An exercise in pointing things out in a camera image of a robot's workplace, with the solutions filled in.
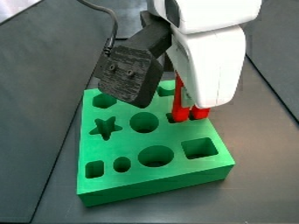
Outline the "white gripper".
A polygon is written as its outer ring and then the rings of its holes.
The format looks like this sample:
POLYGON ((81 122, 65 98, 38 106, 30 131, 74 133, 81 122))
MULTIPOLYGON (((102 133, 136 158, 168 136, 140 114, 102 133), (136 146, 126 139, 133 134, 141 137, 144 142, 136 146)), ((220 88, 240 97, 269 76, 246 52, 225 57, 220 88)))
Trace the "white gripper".
POLYGON ((145 0, 170 25, 166 54, 184 93, 200 109, 230 101, 238 84, 246 41, 240 25, 253 20, 261 0, 145 0))

